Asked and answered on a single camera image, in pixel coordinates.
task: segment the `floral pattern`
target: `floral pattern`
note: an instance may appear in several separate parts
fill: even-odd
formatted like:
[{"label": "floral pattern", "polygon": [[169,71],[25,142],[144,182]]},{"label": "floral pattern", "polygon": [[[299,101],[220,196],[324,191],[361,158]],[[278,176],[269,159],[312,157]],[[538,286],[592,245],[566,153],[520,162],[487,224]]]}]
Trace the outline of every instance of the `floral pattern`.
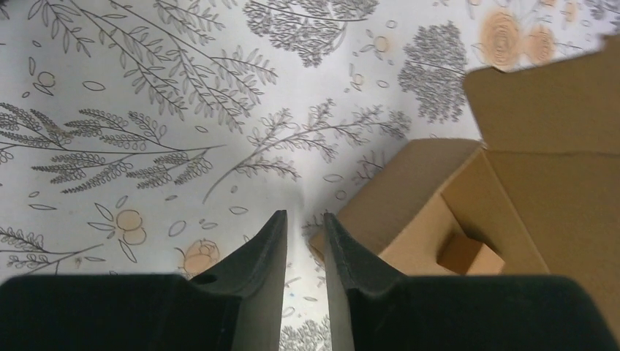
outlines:
[{"label": "floral pattern", "polygon": [[480,30],[485,62],[500,70],[512,69],[521,54],[521,32],[514,16],[504,9],[488,14]]},{"label": "floral pattern", "polygon": [[408,140],[480,139],[461,84],[581,55],[619,0],[0,4],[0,280],[192,278],[290,211],[280,350],[331,350],[305,245]]}]

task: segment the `open cardboard box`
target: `open cardboard box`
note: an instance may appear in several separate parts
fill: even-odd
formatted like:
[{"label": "open cardboard box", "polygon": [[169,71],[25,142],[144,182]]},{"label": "open cardboard box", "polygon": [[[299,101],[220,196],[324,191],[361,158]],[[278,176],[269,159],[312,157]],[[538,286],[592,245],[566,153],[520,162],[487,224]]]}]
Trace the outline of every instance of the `open cardboard box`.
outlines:
[{"label": "open cardboard box", "polygon": [[[620,36],[548,66],[468,74],[483,134],[411,141],[338,217],[409,275],[450,274],[451,235],[482,241],[503,274],[573,278],[620,339]],[[323,234],[310,240],[322,258]]]}]

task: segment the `black object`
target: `black object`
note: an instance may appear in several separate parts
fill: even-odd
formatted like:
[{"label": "black object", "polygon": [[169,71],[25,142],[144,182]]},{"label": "black object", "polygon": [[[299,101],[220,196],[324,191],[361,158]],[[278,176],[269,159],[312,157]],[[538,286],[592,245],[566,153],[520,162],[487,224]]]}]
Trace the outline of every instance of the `black object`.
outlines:
[{"label": "black object", "polygon": [[206,272],[19,276],[0,287],[0,350],[278,349],[287,213]]},{"label": "black object", "polygon": [[334,351],[618,351],[590,297],[559,276],[398,272],[325,215]]}]

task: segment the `leaf branch illustration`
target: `leaf branch illustration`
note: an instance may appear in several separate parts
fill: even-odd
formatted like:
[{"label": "leaf branch illustration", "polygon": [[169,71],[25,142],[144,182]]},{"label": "leaf branch illustration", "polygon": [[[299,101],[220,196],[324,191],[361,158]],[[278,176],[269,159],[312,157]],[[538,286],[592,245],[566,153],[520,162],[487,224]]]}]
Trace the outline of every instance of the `leaf branch illustration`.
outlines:
[{"label": "leaf branch illustration", "polygon": [[[190,85],[192,86],[192,92],[187,97],[190,105],[200,95],[194,109],[195,113],[203,111],[205,117],[213,117],[214,112],[219,111],[219,124],[225,123],[231,132],[235,129],[242,132],[243,122],[236,117],[242,114],[249,117],[249,111],[255,105],[260,104],[259,96],[263,93],[254,87],[257,84],[256,78],[263,85],[266,85],[267,82],[276,84],[277,74],[273,68],[268,68],[269,60],[263,61],[264,58],[258,54],[258,49],[253,50],[247,58],[244,58],[241,46],[237,47],[231,57],[226,54],[225,50],[222,51],[220,57],[209,56],[186,40],[144,18],[131,7],[122,6],[114,0],[110,0],[110,3],[116,8],[121,7],[127,13],[162,31],[171,39],[175,49],[167,51],[166,55],[175,65],[170,69],[169,76],[179,76],[183,80],[181,84],[183,94],[187,94]],[[164,22],[168,20],[166,17],[160,19]],[[195,57],[190,56],[189,51],[207,59],[213,69],[196,64],[194,62]],[[222,87],[224,82],[227,83],[227,88]],[[236,99],[234,97],[236,94],[245,96]]]},{"label": "leaf branch illustration", "polygon": [[77,17],[80,16],[80,13],[76,9],[68,7],[64,4],[52,4],[49,0],[37,0],[30,7],[28,19],[31,20],[39,12],[41,12],[41,19],[43,20],[45,27],[49,27],[51,25],[52,39],[55,39],[56,36],[58,36],[60,26],[64,28],[64,34],[62,36],[62,47],[64,49],[64,53],[69,52],[71,38],[73,38],[77,52],[83,50],[88,57],[91,57],[91,53],[86,44],[92,43],[94,40],[87,37],[78,36],[78,33],[82,31],[82,27],[74,26],[73,28],[70,28],[68,25],[68,23],[73,23],[73,19],[70,15]]},{"label": "leaf branch illustration", "polygon": [[420,117],[429,123],[457,122],[466,102],[462,82],[467,59],[461,31],[451,21],[421,26],[404,52],[407,59],[398,83],[403,91],[416,94]]},{"label": "leaf branch illustration", "polygon": [[[180,167],[185,167],[185,169],[176,176],[174,183],[185,184],[193,178],[208,173],[213,168],[205,155],[212,148],[220,147],[181,149],[165,145],[161,139],[166,134],[167,127],[159,125],[157,121],[142,113],[129,112],[128,119],[125,119],[101,110],[80,110],[80,114],[87,119],[65,123],[64,126],[72,128],[70,131],[65,131],[38,111],[31,110],[28,113],[6,103],[0,103],[0,107],[12,113],[0,113],[0,129],[5,129],[0,130],[0,136],[8,139],[8,141],[0,141],[0,144],[7,146],[0,150],[0,163],[5,161],[4,159],[8,161],[13,158],[13,155],[7,151],[9,147],[66,151],[64,154],[52,156],[50,160],[53,164],[51,165],[33,167],[34,170],[41,172],[58,174],[50,181],[52,184],[88,178],[78,186],[63,190],[64,194],[82,192],[106,184],[123,174],[127,178],[140,179],[138,189],[154,188],[172,181],[173,176],[169,172]],[[129,129],[129,122],[132,122],[134,129],[139,129],[141,132]],[[40,132],[44,128],[48,131],[48,135]],[[26,132],[35,134],[35,136],[17,132]],[[66,145],[70,144],[74,137],[97,138],[102,143],[123,151],[67,148]],[[107,160],[106,155],[113,155],[113,157]],[[155,166],[130,171],[133,164],[128,163],[128,159],[139,155],[157,155],[157,158],[153,159]],[[89,178],[86,172],[92,169],[99,170]]]},{"label": "leaf branch illustration", "polygon": [[[180,90],[175,86],[178,82],[173,80],[172,78],[163,78],[158,71],[162,71],[165,69],[163,66],[154,66],[154,61],[157,59],[159,62],[169,61],[170,59],[166,56],[159,55],[160,50],[162,49],[159,42],[160,39],[155,39],[150,42],[145,42],[148,39],[149,33],[145,31],[147,28],[145,26],[138,26],[131,31],[125,31],[114,22],[109,20],[109,18],[124,18],[124,15],[103,15],[99,16],[92,12],[81,10],[88,19],[99,29],[99,41],[104,44],[105,37],[109,38],[112,43],[108,45],[108,48],[119,48],[121,50],[121,55],[119,56],[119,61],[121,67],[123,69],[127,69],[127,59],[131,60],[135,64],[134,69],[128,69],[124,78],[131,77],[136,73],[140,76],[135,78],[132,81],[132,86],[135,87],[135,93],[139,94],[145,86],[148,85],[148,95],[151,100],[151,104],[155,101],[159,104],[159,114],[161,115],[164,109],[168,106],[168,110],[171,114],[178,114],[181,120],[184,120],[183,110],[186,110],[187,107],[184,106],[183,97],[180,96]],[[111,30],[104,29],[101,23],[98,23],[97,20],[106,23],[110,27]],[[121,43],[115,39],[115,35],[119,34],[123,37],[124,43],[126,47],[121,45]],[[151,65],[146,66],[144,61],[143,50],[146,51],[147,60]]]},{"label": "leaf branch illustration", "polygon": [[366,181],[371,180],[385,167],[385,154],[382,153],[381,160],[378,159],[374,151],[371,151],[370,156],[363,155],[362,159],[358,160],[360,168],[355,172],[353,176],[353,182],[355,185],[360,185]]},{"label": "leaf branch illustration", "polygon": [[[368,139],[364,137],[365,133],[378,131],[381,135],[400,139],[405,137],[405,132],[408,132],[411,127],[411,118],[401,111],[390,111],[388,118],[384,118],[382,106],[362,108],[359,112],[353,113],[351,122],[343,119],[337,124],[332,124],[331,120],[334,117],[331,109],[335,105],[332,99],[328,99],[318,106],[311,107],[308,124],[301,126],[292,121],[293,116],[286,108],[262,118],[264,131],[261,132],[258,128],[254,128],[252,135],[247,137],[248,141],[255,146],[254,152],[224,173],[207,191],[203,203],[206,203],[215,188],[233,172],[245,174],[250,178],[257,175],[259,171],[273,171],[278,176],[282,178],[288,176],[293,181],[301,177],[292,161],[284,161],[281,156],[268,159],[265,154],[269,151],[318,151],[321,157],[329,163],[338,155],[336,150],[338,145],[327,141],[326,132],[333,132],[336,139],[344,139],[350,146],[355,147],[368,142]],[[284,136],[286,131],[290,130],[292,132]]]},{"label": "leaf branch illustration", "polygon": [[[151,104],[159,105],[160,115],[168,110],[170,114],[184,120],[185,110],[188,109],[186,104],[190,102],[189,105],[192,105],[198,95],[192,95],[198,87],[198,78],[204,86],[198,89],[200,92],[205,90],[208,80],[208,87],[211,89],[208,92],[209,99],[205,94],[201,94],[194,112],[204,111],[205,117],[213,117],[214,111],[219,111],[220,124],[226,123],[230,131],[237,129],[241,132],[243,122],[236,117],[249,117],[249,111],[260,104],[259,95],[263,92],[255,86],[257,80],[264,86],[267,82],[275,84],[277,74],[268,66],[269,60],[263,60],[257,50],[252,51],[247,59],[243,57],[241,48],[238,48],[232,57],[228,57],[225,52],[222,57],[212,57],[195,46],[206,45],[215,40],[210,35],[212,31],[225,29],[225,25],[218,21],[219,15],[211,13],[212,7],[216,6],[215,0],[209,2],[211,7],[204,7],[199,0],[192,0],[188,7],[180,6],[177,0],[156,0],[154,3],[160,20],[166,25],[174,26],[180,35],[188,36],[191,42],[143,17],[135,12],[131,5],[121,5],[114,0],[110,0],[109,4],[117,11],[106,15],[85,10],[74,0],[68,0],[69,6],[51,4],[49,0],[37,0],[29,17],[41,12],[44,24],[47,26],[51,22],[53,37],[57,35],[59,28],[65,26],[65,52],[70,43],[69,37],[73,36],[77,40],[77,50],[83,48],[90,56],[86,43],[94,40],[79,37],[77,33],[82,28],[70,28],[68,24],[73,23],[77,17],[88,20],[97,28],[102,45],[106,45],[108,49],[119,48],[119,63],[124,70],[124,78],[137,76],[132,78],[135,93],[147,91]],[[221,3],[228,8],[236,5],[236,1],[231,0],[222,0]],[[123,29],[120,22],[125,19],[132,20],[132,23],[136,20],[142,23],[132,29]],[[169,45],[174,45],[175,49],[164,50],[164,47]],[[206,58],[213,69],[196,63],[190,53]],[[203,69],[200,75],[196,69]],[[193,83],[193,90],[189,89],[190,83]]]},{"label": "leaf branch illustration", "polygon": [[324,56],[339,47],[347,24],[366,20],[377,5],[377,0],[271,0],[269,4],[251,0],[243,13],[254,34],[268,36],[275,48],[296,52],[305,67],[318,67]]},{"label": "leaf branch illustration", "polygon": [[[11,249],[0,249],[0,253],[10,253],[7,267],[15,267],[21,269],[26,267],[30,271],[25,274],[31,274],[44,268],[53,266],[56,273],[60,263],[66,259],[77,256],[84,252],[96,249],[103,244],[89,246],[85,249],[73,252],[55,252],[44,248],[43,235],[28,233],[24,235],[21,229],[13,230],[8,227],[6,230],[0,227],[0,243],[11,246]],[[96,262],[104,260],[96,257],[87,257]]]},{"label": "leaf branch illustration", "polygon": [[211,33],[212,28],[221,31],[226,26],[217,21],[219,14],[212,15],[211,7],[207,7],[200,13],[200,1],[194,1],[189,5],[188,9],[163,0],[156,0],[153,7],[157,9],[159,18],[166,24],[172,23],[179,34],[187,34],[190,40],[201,45],[209,43],[215,38],[210,37],[207,33]]},{"label": "leaf branch illustration", "polygon": [[309,221],[306,221],[306,223],[301,226],[302,236],[304,238],[310,238],[316,232],[318,232],[319,230],[321,230],[323,228],[323,220],[322,219],[323,219],[323,215],[326,214],[327,212],[329,212],[329,211],[327,209],[325,209],[319,215],[313,214],[312,215],[312,219],[309,220]]}]

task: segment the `cardboard box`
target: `cardboard box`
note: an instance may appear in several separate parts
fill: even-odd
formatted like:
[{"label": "cardboard box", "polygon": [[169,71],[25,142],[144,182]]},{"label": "cardboard box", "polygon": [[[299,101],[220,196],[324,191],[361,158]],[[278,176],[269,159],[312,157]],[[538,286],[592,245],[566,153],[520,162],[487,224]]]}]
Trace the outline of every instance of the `cardboard box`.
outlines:
[{"label": "cardboard box", "polygon": [[490,247],[466,235],[455,234],[439,253],[437,263],[460,275],[497,275],[504,269],[505,262]]},{"label": "cardboard box", "polygon": [[[411,141],[338,217],[409,275],[436,262],[454,233],[482,241],[503,274],[573,278],[620,339],[620,36],[548,66],[468,74],[483,134]],[[311,239],[320,257],[323,235]]]}]

